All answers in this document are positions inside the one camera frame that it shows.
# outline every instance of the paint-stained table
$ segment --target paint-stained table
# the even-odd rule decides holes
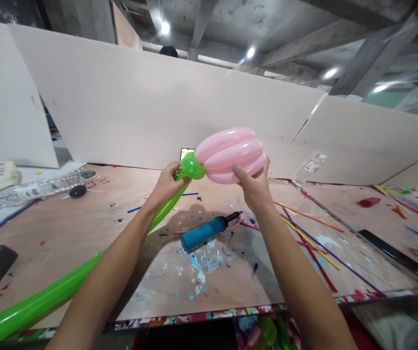
[[[0,312],[25,300],[107,248],[151,193],[159,171],[126,167],[97,167],[100,177],[87,184],[79,199],[64,193],[39,202],[0,228],[0,245],[19,254],[0,282]],[[293,220],[323,242],[344,262],[388,297],[418,293],[418,284],[389,264],[363,240],[349,232],[312,200],[284,180],[270,180],[276,201],[330,225],[340,233],[301,215]],[[238,226],[224,232],[192,254],[181,247],[176,230],[195,228],[217,215],[244,210],[244,222],[257,225],[238,185],[193,181],[171,213],[148,235],[129,284],[110,317],[114,329],[169,324],[285,308],[262,234]],[[299,240],[297,234],[291,234]],[[311,263],[305,248],[302,248]],[[378,298],[351,271],[318,256],[338,290],[338,303]],[[258,270],[253,275],[253,266]],[[40,331],[24,338],[49,337],[69,302],[33,326]]]
[[[407,219],[401,218],[392,211],[395,203],[371,187],[307,183],[303,190],[347,226],[355,231],[367,229],[418,262],[418,235],[406,228],[418,231],[417,213],[410,211]],[[370,208],[357,204],[369,197],[376,197],[381,201]]]

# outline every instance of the green balloon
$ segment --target green balloon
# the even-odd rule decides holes
[[[193,180],[200,180],[205,176],[205,169],[194,159],[194,152],[186,154],[181,160],[181,172]]]
[[[181,172],[176,180],[178,181],[184,176],[186,175]],[[149,232],[152,232],[152,230],[168,215],[190,183],[191,182],[188,182],[175,197],[160,207],[150,225]],[[104,252],[105,251],[100,252],[94,258],[46,287],[44,290],[12,308],[3,311],[0,314],[0,341],[22,327],[25,327],[32,322],[32,320],[39,317],[45,317],[55,306],[72,297],[95,264],[100,260]]]

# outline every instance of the purple stick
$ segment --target purple stick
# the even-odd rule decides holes
[[[288,220],[284,215],[280,214],[285,220]],[[293,220],[288,220],[291,224],[295,225],[297,228],[303,231],[305,235],[307,235],[309,238],[311,238],[316,244],[320,245],[322,248],[324,248],[325,251],[329,252],[330,255],[332,255],[334,258],[336,258],[338,261],[340,261],[344,266],[348,267],[348,269],[353,272],[355,275],[357,275],[359,278],[361,278],[365,283],[369,284],[371,288],[376,290],[376,292],[380,293],[381,295],[385,296],[383,292],[381,292],[379,289],[377,289],[371,282],[369,282],[366,278],[364,278],[362,275],[360,275],[358,272],[353,270],[350,266],[348,266],[346,263],[343,262],[342,259],[340,259],[337,255],[332,253],[330,250],[327,249],[325,245],[320,244],[313,236],[311,236],[309,233],[307,233],[305,230],[303,230],[298,224],[296,224]]]

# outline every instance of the forearm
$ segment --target forearm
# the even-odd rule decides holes
[[[306,344],[311,349],[355,349],[339,307],[274,205],[266,203],[255,215],[280,290]]]
[[[48,349],[90,349],[137,263],[158,205],[147,201],[87,276]]]

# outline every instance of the smartphone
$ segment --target smartphone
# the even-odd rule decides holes
[[[368,230],[361,230],[358,231],[358,233],[366,238],[374,246],[376,246],[379,250],[384,252],[392,260],[398,262],[400,265],[405,266],[407,269],[418,276],[418,263],[415,260],[395,249],[390,244],[384,242],[381,238],[372,234]]]

